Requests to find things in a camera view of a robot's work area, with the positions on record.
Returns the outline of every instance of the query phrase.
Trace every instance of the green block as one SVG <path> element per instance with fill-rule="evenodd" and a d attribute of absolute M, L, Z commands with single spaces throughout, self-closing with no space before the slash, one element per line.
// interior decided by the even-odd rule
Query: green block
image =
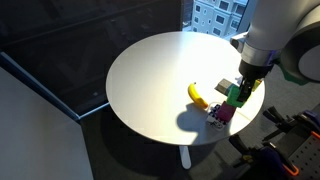
<path fill-rule="evenodd" d="M 228 94 L 228 98 L 227 98 L 227 104 L 234 106 L 234 107 L 239 107 L 241 108 L 245 102 L 239 102 L 237 101 L 238 96 L 240 94 L 240 89 L 238 86 L 232 86 L 229 94 Z"/>

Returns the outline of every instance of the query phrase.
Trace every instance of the building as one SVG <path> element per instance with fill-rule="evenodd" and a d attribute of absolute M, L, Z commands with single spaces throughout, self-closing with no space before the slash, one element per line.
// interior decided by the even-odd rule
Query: building
<path fill-rule="evenodd" d="M 195 0 L 191 29 L 224 38 L 236 34 L 247 0 Z"/>
<path fill-rule="evenodd" d="M 192 21 L 193 0 L 183 1 L 183 28 L 190 27 Z"/>

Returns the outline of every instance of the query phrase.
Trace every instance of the table leg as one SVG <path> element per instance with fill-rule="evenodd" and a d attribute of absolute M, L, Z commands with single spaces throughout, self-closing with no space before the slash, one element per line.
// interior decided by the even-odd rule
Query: table leg
<path fill-rule="evenodd" d="M 189 169 L 191 167 L 191 160 L 188 146 L 179 146 L 179 150 L 183 168 Z"/>

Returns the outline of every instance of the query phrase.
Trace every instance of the wall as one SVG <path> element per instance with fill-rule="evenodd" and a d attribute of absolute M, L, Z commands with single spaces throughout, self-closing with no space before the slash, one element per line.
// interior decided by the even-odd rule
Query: wall
<path fill-rule="evenodd" d="M 0 179 L 93 179 L 80 125 L 0 68 Z"/>

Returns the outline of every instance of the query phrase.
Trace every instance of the gray carpet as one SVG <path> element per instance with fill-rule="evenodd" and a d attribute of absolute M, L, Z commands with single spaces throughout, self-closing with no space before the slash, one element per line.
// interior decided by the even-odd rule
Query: gray carpet
<path fill-rule="evenodd" d="M 278 67 L 265 79 L 264 104 L 256 118 L 239 135 L 255 146 L 276 129 L 262 112 L 275 106 L 284 115 L 313 109 L 320 102 L 320 84 L 299 86 L 284 80 Z M 236 179 L 245 166 L 233 168 L 240 153 L 227 139 L 190 147 L 192 167 L 182 168 L 177 146 L 153 142 L 131 131 L 110 107 L 81 121 L 89 159 L 96 180 L 104 179 Z"/>

